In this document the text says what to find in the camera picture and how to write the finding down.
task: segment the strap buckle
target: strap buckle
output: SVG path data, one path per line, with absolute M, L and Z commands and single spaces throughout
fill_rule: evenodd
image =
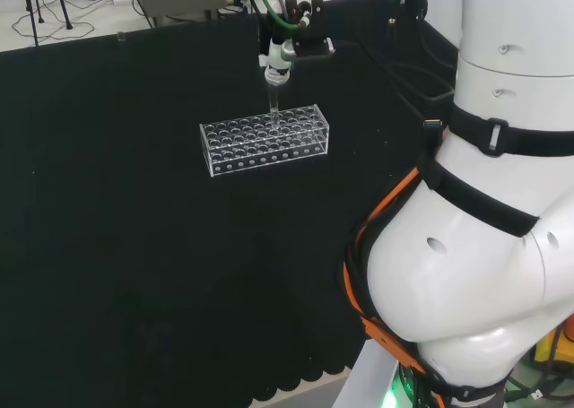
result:
M 507 132 L 510 129 L 508 121 L 499 118 L 489 118 L 485 121 L 484 135 L 477 144 L 478 149 L 491 157 L 500 157 L 509 147 Z

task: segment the tripod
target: tripod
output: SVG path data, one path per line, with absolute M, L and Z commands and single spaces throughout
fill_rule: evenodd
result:
M 62 5 L 62 12 L 64 12 L 65 27 L 68 30 L 71 30 L 73 27 L 72 27 L 72 23 L 70 23 L 70 18 L 68 17 L 68 11 L 65 9 L 64 0 L 60 0 L 60 4 Z M 44 22 L 44 19 L 42 18 L 42 12 L 39 9 L 39 0 L 36 0 L 36 7 L 38 9 L 38 22 L 41 24 Z M 36 44 L 36 47 L 38 47 L 39 46 L 39 44 L 38 44 L 38 33 L 36 32 L 36 22 L 34 20 L 34 9 L 32 9 L 31 0 L 26 0 L 26 10 L 30 12 L 30 20 L 32 22 L 32 31 L 34 34 L 34 43 Z

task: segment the yellow object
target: yellow object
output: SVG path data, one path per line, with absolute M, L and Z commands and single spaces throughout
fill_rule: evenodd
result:
M 556 329 L 552 330 L 536 345 L 535 361 L 548 361 L 555 333 Z M 574 364 L 574 343 L 569 341 L 564 334 L 561 334 L 558 340 L 554 361 L 567 361 Z

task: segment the green light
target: green light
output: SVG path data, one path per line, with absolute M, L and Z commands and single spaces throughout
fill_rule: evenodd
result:
M 393 394 L 391 390 L 389 390 L 385 395 L 385 399 L 383 399 L 383 404 L 380 405 L 380 408 L 396 408 L 396 407 L 397 407 L 396 396 L 395 394 Z

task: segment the screw hole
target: screw hole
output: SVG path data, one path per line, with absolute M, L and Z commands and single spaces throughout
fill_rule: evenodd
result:
M 550 247 L 552 249 L 558 250 L 560 248 L 560 245 L 558 243 L 558 239 L 556 238 L 556 236 L 549 231 L 548 234 L 546 235 L 546 238 L 548 238 L 548 243 L 550 244 Z
M 435 253 L 441 256 L 445 256 L 447 254 L 447 248 L 438 239 L 427 238 L 427 244 L 429 244 L 430 249 L 432 249 Z

